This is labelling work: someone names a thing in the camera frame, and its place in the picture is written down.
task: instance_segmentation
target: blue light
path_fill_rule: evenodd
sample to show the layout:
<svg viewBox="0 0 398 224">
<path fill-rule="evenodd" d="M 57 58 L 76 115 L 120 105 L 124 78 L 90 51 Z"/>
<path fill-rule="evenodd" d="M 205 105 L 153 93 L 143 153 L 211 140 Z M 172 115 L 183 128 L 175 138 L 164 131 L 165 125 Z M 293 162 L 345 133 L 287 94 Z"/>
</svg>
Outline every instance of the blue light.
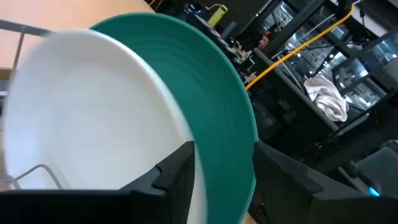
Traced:
<svg viewBox="0 0 398 224">
<path fill-rule="evenodd" d="M 369 188 L 369 194 L 371 194 L 371 195 L 373 195 L 375 197 L 380 196 L 380 194 L 377 191 L 375 191 L 373 188 L 371 188 L 371 187 Z"/>
</svg>

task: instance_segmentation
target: white plate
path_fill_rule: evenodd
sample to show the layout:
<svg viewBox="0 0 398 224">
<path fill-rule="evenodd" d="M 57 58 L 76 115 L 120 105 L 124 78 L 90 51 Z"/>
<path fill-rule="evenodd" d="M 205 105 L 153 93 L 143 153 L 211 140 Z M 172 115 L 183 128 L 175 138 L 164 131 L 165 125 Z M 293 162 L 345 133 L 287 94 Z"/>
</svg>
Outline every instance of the white plate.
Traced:
<svg viewBox="0 0 398 224">
<path fill-rule="evenodd" d="M 65 189 L 120 189 L 192 140 L 155 71 L 93 30 L 53 34 L 39 44 L 17 68 L 4 114 L 8 174 L 45 164 Z M 190 220 L 205 216 L 196 158 Z M 56 188 L 43 169 L 19 183 L 23 189 Z"/>
</svg>

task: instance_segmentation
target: yellow bottle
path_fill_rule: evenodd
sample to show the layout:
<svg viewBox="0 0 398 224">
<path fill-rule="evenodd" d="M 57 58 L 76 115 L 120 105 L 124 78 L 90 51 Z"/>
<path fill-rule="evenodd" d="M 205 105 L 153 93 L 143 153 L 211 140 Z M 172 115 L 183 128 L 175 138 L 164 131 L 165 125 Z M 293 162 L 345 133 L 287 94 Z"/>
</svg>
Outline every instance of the yellow bottle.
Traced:
<svg viewBox="0 0 398 224">
<path fill-rule="evenodd" d="M 220 21 L 220 19 L 223 17 L 224 14 L 226 14 L 226 12 L 228 11 L 227 7 L 225 5 L 220 6 L 217 11 L 211 16 L 211 18 L 209 19 L 209 21 L 207 21 L 207 23 L 214 27 L 218 21 Z"/>
</svg>

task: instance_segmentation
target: green plate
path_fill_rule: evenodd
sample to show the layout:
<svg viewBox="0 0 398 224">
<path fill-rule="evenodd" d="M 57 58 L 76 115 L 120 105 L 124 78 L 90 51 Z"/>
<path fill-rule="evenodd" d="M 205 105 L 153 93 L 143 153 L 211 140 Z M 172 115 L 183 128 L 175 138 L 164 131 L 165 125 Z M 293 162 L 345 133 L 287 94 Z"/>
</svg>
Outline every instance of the green plate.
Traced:
<svg viewBox="0 0 398 224">
<path fill-rule="evenodd" d="M 141 56 L 180 105 L 202 161 L 207 223 L 240 223 L 254 190 L 257 129 L 231 62 L 196 28 L 162 14 L 125 14 L 92 29 Z"/>
</svg>

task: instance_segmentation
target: white cloth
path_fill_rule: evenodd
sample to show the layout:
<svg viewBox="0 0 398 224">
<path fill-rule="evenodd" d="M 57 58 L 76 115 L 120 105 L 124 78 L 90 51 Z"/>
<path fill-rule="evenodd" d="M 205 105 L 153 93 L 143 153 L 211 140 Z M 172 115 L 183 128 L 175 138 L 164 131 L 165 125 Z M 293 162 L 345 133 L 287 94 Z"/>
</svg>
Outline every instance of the white cloth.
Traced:
<svg viewBox="0 0 398 224">
<path fill-rule="evenodd" d="M 346 121 L 348 105 L 334 84 L 323 75 L 304 81 L 308 95 L 332 121 Z"/>
</svg>

